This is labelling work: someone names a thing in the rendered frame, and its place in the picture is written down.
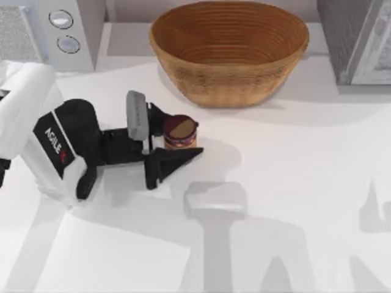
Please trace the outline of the dark red can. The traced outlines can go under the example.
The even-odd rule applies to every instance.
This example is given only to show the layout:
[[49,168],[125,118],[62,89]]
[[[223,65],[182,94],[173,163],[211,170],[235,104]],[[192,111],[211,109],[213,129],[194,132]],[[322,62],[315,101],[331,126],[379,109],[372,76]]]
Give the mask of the dark red can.
[[163,124],[164,147],[180,150],[197,147],[199,124],[187,115],[173,115]]

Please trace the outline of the pale grey rounded box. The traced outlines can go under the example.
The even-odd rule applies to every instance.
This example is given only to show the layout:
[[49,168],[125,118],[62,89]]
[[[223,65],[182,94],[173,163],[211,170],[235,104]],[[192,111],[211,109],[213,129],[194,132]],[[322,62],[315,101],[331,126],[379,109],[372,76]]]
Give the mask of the pale grey rounded box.
[[131,139],[144,141],[148,138],[149,124],[145,95],[130,90],[126,96],[126,118]]

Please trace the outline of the brown woven basket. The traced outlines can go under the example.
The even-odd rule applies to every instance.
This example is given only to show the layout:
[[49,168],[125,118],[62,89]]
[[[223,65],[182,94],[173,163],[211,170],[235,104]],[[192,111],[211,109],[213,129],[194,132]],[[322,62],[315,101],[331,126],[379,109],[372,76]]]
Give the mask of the brown woven basket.
[[149,42],[163,71],[190,102],[242,108],[263,102],[309,45],[307,25],[254,1],[199,1],[157,17]]

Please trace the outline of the pale microwave oven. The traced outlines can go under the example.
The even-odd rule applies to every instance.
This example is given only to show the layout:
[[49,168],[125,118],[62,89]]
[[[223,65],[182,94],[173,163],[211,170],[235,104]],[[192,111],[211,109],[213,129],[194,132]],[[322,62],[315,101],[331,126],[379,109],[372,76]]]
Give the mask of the pale microwave oven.
[[[51,25],[52,11],[66,10],[74,20],[69,29]],[[106,0],[0,0],[0,60],[51,65],[59,72],[95,70],[106,18]],[[66,54],[57,39],[76,38],[81,49]]]

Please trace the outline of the small round microwave knob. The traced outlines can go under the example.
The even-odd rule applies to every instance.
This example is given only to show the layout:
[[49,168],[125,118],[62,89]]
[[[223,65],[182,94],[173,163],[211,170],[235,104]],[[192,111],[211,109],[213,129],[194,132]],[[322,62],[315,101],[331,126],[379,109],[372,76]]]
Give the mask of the small round microwave knob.
[[76,54],[80,49],[80,42],[69,35],[57,39],[57,47],[66,54]]

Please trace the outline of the large round microwave knob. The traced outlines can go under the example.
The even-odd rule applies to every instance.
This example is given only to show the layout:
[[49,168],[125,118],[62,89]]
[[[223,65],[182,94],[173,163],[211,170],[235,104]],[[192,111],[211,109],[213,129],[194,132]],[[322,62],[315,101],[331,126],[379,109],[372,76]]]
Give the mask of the large round microwave knob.
[[74,23],[72,15],[66,10],[52,11],[49,13],[48,19],[51,25],[57,29],[69,29]]

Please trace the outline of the grey cabinet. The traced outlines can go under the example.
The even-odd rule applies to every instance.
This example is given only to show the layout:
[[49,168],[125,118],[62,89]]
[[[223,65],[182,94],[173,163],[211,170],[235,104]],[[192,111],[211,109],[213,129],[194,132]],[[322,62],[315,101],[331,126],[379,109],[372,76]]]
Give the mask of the grey cabinet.
[[338,85],[391,85],[391,0],[317,0]]

